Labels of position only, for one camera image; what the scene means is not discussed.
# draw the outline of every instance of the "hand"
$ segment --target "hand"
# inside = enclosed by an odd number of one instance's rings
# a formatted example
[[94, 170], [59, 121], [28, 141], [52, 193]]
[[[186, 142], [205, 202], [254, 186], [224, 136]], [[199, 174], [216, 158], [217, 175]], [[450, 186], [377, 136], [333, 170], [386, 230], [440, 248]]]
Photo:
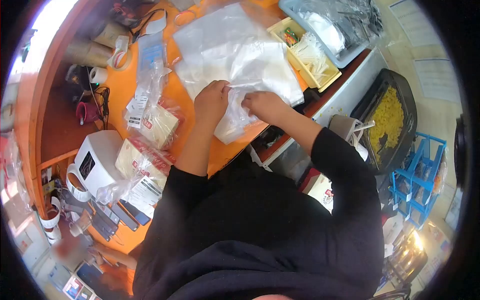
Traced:
[[225, 80], [214, 80], [195, 98], [195, 125], [213, 134], [228, 107], [230, 84]]
[[100, 252], [100, 253], [103, 252], [105, 248], [106, 247], [104, 245], [100, 244], [96, 240], [93, 241], [93, 245], [91, 246], [91, 249], [93, 249], [95, 252]]
[[277, 94], [272, 92], [248, 93], [241, 105], [250, 110], [249, 115], [255, 115], [263, 122], [277, 127], [288, 120], [289, 113], [294, 111]]
[[93, 250], [93, 249], [89, 249], [88, 252], [89, 252], [90, 254], [92, 254], [93, 257], [95, 257], [95, 261], [96, 261], [96, 264], [97, 264], [97, 265], [101, 265], [101, 264], [103, 264], [103, 263], [105, 262], [104, 259], [103, 259], [103, 257], [100, 255], [100, 253], [99, 253], [98, 251]]

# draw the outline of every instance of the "yellow plastic tray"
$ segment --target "yellow plastic tray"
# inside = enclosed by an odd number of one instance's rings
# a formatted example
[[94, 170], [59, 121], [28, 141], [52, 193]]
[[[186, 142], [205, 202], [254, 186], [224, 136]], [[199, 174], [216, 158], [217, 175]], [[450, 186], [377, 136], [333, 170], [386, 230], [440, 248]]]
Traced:
[[[300, 27], [292, 18], [288, 17], [278, 22], [277, 24], [271, 26], [267, 31], [278, 41], [283, 42], [283, 39], [279, 37], [279, 34], [283, 34], [284, 30], [290, 27], [290, 29], [297, 35], [298, 38], [301, 38], [305, 33], [305, 29]], [[300, 76], [307, 82], [308, 86], [311, 88], [318, 88], [319, 92], [323, 92], [329, 85], [331, 85], [342, 72], [327, 58], [328, 69], [325, 70], [324, 76], [321, 82], [318, 82], [313, 77], [310, 70], [303, 64], [299, 58], [292, 52], [290, 47], [287, 45], [287, 59], [292, 67], [299, 71]]]

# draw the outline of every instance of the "blue shelf rack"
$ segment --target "blue shelf rack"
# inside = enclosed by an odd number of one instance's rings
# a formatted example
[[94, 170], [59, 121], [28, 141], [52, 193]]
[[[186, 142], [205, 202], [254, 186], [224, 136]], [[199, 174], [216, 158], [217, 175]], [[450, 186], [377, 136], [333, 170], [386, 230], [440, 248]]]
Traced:
[[[442, 154], [446, 148], [446, 141], [438, 139], [434, 136], [416, 132], [416, 140], [421, 139], [418, 147], [415, 150], [415, 144], [412, 143], [410, 154], [406, 157], [406, 168], [398, 168], [391, 173], [392, 185], [388, 190], [393, 197], [393, 210], [398, 211], [405, 220], [411, 222], [417, 229], [422, 229], [423, 224], [432, 210], [438, 194], [432, 193], [434, 187], [435, 176], [437, 175], [442, 160]], [[435, 153], [435, 158], [431, 160], [431, 143], [439, 144]], [[424, 164], [421, 174], [415, 174], [417, 166]], [[405, 189], [401, 191], [399, 184], [405, 178], [408, 193]], [[422, 191], [421, 201], [416, 201], [417, 195]], [[405, 202], [405, 210], [398, 208], [398, 205]], [[412, 219], [412, 212], [416, 210], [419, 213], [418, 221]]]

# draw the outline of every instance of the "orange counter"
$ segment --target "orange counter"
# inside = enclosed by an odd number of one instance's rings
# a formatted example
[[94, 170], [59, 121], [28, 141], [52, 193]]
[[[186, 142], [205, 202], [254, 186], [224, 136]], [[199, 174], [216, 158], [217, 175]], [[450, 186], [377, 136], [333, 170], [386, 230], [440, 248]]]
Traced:
[[[277, 16], [277, 21], [286, 17], [279, 9], [277, 5], [277, 0], [252, 0], [252, 2], [266, 8], [272, 15]], [[173, 62], [181, 55], [177, 49], [177, 46], [175, 45], [175, 42], [173, 41], [173, 39], [171, 39], [171, 36], [177, 30], [175, 25], [173, 24], [173, 19], [179, 12], [178, 10], [164, 2], [157, 4], [154, 8], [152, 8], [152, 10], [158, 8], [163, 8], [168, 12], [167, 27], [164, 29], [163, 37], [164, 43], [166, 43], [167, 45], [167, 61], [170, 64], [169, 67], [174, 69], [174, 67], [172, 67]], [[199, 17], [202, 13], [202, 8], [199, 9], [196, 6], [191, 7], [191, 10], [196, 12], [197, 17]], [[151, 21], [157, 20], [162, 16], [163, 14], [160, 12], [155, 13]], [[267, 28], [273, 25], [275, 22], [264, 25]], [[123, 139], [128, 137], [129, 133], [127, 132], [126, 122], [123, 119], [122, 112], [125, 110], [128, 102], [133, 97], [135, 89], [137, 87], [136, 70], [138, 44], [135, 43], [131, 45], [129, 47], [129, 51], [132, 52], [132, 62], [130, 63], [130, 65], [123, 71], [115, 71], [108, 67], [108, 79], [104, 84], [105, 86], [108, 86], [110, 88], [108, 106], [109, 124], [113, 125], [113, 127], [117, 129]], [[300, 77], [298, 72], [295, 72], [302, 90], [305, 90], [308, 87], [307, 84]], [[169, 150], [174, 156], [178, 156], [186, 142], [189, 132], [192, 130], [192, 127], [194, 125], [193, 101], [188, 96], [187, 91], [183, 88], [183, 85], [181, 84], [175, 72], [172, 72], [168, 75], [168, 84], [164, 87], [163, 95], [175, 100], [176, 103], [181, 107], [182, 114], [185, 116], [185, 122], [176, 131], [178, 137], [174, 141], [171, 149]], [[208, 175], [212, 176], [216, 172], [220, 171], [253, 139], [255, 139], [263, 130], [265, 130], [267, 126], [268, 125], [263, 122], [257, 122], [255, 124], [252, 124], [245, 128], [245, 134], [241, 138], [228, 145], [223, 144], [221, 141], [214, 137], [210, 150]], [[112, 249], [119, 250], [123, 253], [129, 253], [132, 249], [134, 249], [144, 240], [149, 225], [150, 223], [146, 224], [145, 226], [140, 225], [137, 231], [133, 232], [128, 227], [120, 223], [119, 230], [117, 231], [117, 236], [112, 237], [110, 242], [104, 240], [92, 227], [90, 227], [88, 231], [97, 241], [101, 242], [102, 244]]]

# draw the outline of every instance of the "yellow food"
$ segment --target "yellow food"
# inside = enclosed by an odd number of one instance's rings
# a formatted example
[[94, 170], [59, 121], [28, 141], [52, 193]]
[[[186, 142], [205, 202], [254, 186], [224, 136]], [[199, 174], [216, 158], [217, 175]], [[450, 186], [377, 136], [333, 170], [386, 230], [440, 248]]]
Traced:
[[403, 109], [400, 101], [396, 97], [396, 90], [388, 87], [382, 101], [373, 113], [371, 120], [375, 120], [375, 126], [369, 129], [370, 143], [375, 153], [377, 163], [380, 165], [380, 139], [387, 134], [388, 138], [385, 148], [394, 148], [398, 144], [398, 137], [403, 127]]

